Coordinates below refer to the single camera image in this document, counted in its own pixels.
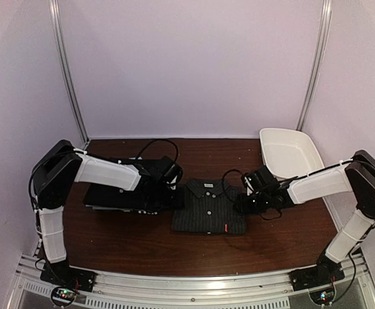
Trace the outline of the black pinstriped long sleeve shirt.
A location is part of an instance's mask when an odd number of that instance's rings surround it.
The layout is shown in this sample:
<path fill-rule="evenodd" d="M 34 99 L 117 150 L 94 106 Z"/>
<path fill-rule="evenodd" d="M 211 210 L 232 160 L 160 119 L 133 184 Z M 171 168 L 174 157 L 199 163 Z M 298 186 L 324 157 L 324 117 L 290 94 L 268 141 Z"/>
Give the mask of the black pinstriped long sleeve shirt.
<path fill-rule="evenodd" d="M 247 232 L 245 216 L 233 202 L 241 189 L 226 180 L 190 178 L 184 184 L 184 208 L 174 212 L 173 232 L 242 235 Z"/>

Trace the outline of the stack of shirts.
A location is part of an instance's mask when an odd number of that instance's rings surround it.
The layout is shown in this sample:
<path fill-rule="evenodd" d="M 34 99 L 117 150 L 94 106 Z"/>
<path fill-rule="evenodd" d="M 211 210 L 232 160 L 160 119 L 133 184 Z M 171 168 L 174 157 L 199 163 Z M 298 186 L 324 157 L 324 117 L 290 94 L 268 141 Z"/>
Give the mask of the stack of shirts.
<path fill-rule="evenodd" d="M 84 156 L 77 183 L 89 183 L 84 203 L 92 207 L 158 213 L 164 209 L 161 159 L 109 161 Z"/>

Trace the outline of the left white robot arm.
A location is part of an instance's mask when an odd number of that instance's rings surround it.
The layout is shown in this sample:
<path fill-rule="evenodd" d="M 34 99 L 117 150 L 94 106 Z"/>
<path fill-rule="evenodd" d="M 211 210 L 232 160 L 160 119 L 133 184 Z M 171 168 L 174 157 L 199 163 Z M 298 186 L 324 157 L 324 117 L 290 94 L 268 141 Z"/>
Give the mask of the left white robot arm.
<path fill-rule="evenodd" d="M 92 206 L 158 214 L 182 208 L 183 174 L 176 158 L 143 159 L 137 154 L 113 160 L 76 148 L 68 140 L 57 142 L 34 166 L 28 182 L 50 277 L 61 286 L 74 279 L 64 244 L 63 212 L 75 184 L 88 184 Z"/>

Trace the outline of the white plastic tub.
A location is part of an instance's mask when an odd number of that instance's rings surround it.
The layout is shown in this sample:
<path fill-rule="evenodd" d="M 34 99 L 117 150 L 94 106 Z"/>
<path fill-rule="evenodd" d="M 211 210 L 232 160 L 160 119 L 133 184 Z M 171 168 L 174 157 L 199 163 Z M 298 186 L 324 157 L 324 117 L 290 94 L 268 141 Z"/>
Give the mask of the white plastic tub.
<path fill-rule="evenodd" d="M 280 180 L 324 168 L 314 142 L 301 131 L 263 128 L 259 137 L 262 161 Z"/>

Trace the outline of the right circuit board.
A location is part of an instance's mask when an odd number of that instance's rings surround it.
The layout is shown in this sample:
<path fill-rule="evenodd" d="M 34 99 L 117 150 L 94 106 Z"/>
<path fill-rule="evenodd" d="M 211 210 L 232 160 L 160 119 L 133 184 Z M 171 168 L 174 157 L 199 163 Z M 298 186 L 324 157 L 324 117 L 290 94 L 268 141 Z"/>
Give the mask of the right circuit board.
<path fill-rule="evenodd" d="M 336 291 L 334 288 L 324 288 L 309 292 L 311 301 L 318 306 L 326 306 L 334 301 Z"/>

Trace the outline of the circuit board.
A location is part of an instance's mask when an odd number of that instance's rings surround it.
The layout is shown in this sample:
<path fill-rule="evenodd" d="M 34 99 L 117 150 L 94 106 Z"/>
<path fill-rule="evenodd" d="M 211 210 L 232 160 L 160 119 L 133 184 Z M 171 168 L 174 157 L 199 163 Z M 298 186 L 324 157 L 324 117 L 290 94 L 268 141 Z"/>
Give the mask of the circuit board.
<path fill-rule="evenodd" d="M 311 301 L 318 306 L 326 306 L 334 301 L 336 291 L 334 288 L 324 288 L 309 292 Z"/>
<path fill-rule="evenodd" d="M 50 293 L 50 300 L 55 306 L 70 306 L 77 298 L 77 293 L 63 286 L 56 286 Z"/>

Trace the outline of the left circuit board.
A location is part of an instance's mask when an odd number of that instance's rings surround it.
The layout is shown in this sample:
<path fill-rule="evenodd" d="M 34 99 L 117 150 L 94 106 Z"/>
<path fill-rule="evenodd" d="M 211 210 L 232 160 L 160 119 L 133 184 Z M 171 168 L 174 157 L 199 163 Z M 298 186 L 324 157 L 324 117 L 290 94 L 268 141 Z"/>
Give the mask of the left circuit board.
<path fill-rule="evenodd" d="M 70 306 L 77 298 L 77 293 L 63 286 L 56 286 L 50 293 L 50 300 L 55 306 Z"/>

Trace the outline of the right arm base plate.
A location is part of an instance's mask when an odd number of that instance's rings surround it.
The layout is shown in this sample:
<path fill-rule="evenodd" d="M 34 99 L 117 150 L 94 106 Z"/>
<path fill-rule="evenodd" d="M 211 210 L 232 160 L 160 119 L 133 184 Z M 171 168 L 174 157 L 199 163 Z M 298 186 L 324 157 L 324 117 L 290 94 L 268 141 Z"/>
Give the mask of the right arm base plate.
<path fill-rule="evenodd" d="M 334 281 L 345 278 L 341 267 L 330 267 L 328 265 L 316 265 L 309 268 L 300 268 L 290 272 L 291 284 L 294 291 L 316 288 L 318 286 L 330 285 Z"/>

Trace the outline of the aluminium front rail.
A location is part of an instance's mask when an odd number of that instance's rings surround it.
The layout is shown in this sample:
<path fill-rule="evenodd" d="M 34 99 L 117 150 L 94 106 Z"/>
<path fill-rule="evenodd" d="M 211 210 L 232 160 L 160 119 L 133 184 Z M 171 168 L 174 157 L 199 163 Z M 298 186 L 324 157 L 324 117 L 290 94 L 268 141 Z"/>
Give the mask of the aluminium front rail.
<path fill-rule="evenodd" d="M 362 254 L 354 255 L 356 275 L 344 296 L 332 306 L 316 304 L 314 296 L 336 288 L 341 297 L 353 278 L 352 262 L 345 259 L 345 278 L 296 291 L 291 283 L 294 269 L 231 276 L 139 276 L 95 272 L 93 290 L 80 291 L 66 308 L 375 308 L 375 286 Z M 4 308 L 60 308 L 50 294 L 55 285 L 40 280 L 43 261 L 37 254 L 23 254 Z"/>

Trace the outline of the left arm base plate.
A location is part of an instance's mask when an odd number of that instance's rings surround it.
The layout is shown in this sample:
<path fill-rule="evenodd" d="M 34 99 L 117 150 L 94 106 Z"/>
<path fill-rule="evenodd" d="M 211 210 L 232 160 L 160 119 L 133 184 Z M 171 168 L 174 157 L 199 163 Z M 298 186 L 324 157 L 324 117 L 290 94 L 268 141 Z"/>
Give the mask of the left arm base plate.
<path fill-rule="evenodd" d="M 41 271 L 40 280 L 70 290 L 92 292 L 96 273 L 71 267 L 66 263 L 47 263 Z"/>

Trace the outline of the right aluminium post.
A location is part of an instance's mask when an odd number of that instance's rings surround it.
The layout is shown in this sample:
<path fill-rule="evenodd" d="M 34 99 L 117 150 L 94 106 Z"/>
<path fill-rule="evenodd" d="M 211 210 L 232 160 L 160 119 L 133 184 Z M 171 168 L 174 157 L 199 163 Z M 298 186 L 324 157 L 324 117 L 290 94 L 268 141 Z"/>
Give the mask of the right aluminium post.
<path fill-rule="evenodd" d="M 312 62 L 311 73 L 309 76 L 307 90 L 305 93 L 302 109 L 300 111 L 300 116 L 299 116 L 297 127 L 296 127 L 297 131 L 303 131 L 308 115 L 309 115 L 311 104 L 313 102 L 315 89 L 316 89 L 318 79 L 320 76 L 320 68 L 323 62 L 325 50 L 327 47 L 327 41 L 329 38 L 331 19 L 332 19 L 332 1 L 323 0 L 319 29 L 318 29 L 318 36 L 317 36 L 316 47 L 315 47 L 315 52 L 314 52 L 314 58 Z"/>

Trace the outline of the aluminium post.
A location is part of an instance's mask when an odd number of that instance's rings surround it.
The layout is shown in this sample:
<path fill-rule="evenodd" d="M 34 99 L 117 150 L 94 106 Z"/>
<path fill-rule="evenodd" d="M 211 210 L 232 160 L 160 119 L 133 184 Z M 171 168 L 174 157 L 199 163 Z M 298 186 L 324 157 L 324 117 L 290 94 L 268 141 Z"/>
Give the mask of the aluminium post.
<path fill-rule="evenodd" d="M 82 143 L 87 144 L 90 141 L 90 138 L 88 136 L 84 124 L 84 119 L 82 117 L 81 109 L 79 107 L 79 102 L 77 100 L 77 95 L 72 79 L 72 73 L 68 62 L 68 54 L 64 42 L 63 25 L 61 21 L 59 1 L 49 0 L 48 3 L 50 8 L 50 19 L 52 21 L 53 26 L 53 34 L 55 37 L 55 45 L 59 56 L 62 77 L 64 80 L 68 100 L 72 109 L 73 118 L 79 131 Z"/>
<path fill-rule="evenodd" d="M 325 50 L 327 47 L 327 41 L 329 38 L 331 19 L 332 19 L 332 1 L 323 0 L 319 29 L 318 29 L 318 36 L 317 36 L 316 47 L 315 47 L 315 52 L 314 52 L 314 58 L 312 62 L 311 73 L 309 76 L 307 90 L 305 93 L 302 109 L 300 111 L 300 116 L 299 116 L 297 127 L 296 127 L 297 131 L 303 131 L 308 115 L 309 115 L 311 104 L 313 102 L 315 89 L 316 89 L 318 79 L 320 76 L 320 68 L 323 62 Z"/>

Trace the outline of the left aluminium post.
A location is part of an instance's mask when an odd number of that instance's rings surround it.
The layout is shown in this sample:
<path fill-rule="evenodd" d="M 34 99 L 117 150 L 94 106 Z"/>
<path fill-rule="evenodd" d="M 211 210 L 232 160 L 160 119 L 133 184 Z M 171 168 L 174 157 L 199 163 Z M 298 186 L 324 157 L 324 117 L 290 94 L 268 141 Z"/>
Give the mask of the left aluminium post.
<path fill-rule="evenodd" d="M 72 109 L 73 118 L 79 131 L 82 143 L 87 144 L 90 141 L 90 138 L 88 136 L 84 124 L 84 119 L 82 117 L 81 109 L 79 107 L 79 102 L 77 100 L 77 95 L 72 79 L 72 73 L 68 62 L 68 54 L 64 42 L 63 25 L 61 21 L 59 1 L 49 0 L 48 3 L 50 8 L 50 19 L 52 21 L 53 26 L 53 34 L 55 37 L 55 45 L 59 56 L 62 77 L 64 80 L 68 100 Z"/>

